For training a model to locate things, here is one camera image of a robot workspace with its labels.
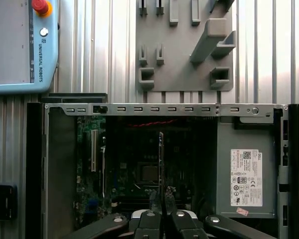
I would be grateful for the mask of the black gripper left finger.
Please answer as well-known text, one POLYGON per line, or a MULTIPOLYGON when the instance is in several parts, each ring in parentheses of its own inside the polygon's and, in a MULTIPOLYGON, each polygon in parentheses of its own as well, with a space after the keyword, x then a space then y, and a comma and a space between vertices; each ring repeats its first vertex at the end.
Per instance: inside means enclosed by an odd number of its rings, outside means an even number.
POLYGON ((161 239, 163 219, 161 195, 151 193, 149 209, 137 210, 130 219, 122 214, 110 214, 73 233, 71 239, 161 239))

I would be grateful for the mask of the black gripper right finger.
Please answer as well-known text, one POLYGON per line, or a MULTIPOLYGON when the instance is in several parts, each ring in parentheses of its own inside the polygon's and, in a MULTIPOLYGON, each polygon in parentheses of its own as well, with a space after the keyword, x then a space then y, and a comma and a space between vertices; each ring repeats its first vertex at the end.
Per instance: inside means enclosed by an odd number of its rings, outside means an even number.
POLYGON ((173 190, 164 187, 165 231, 169 239, 270 239, 272 236, 220 215, 200 221, 192 211, 179 210, 173 190))

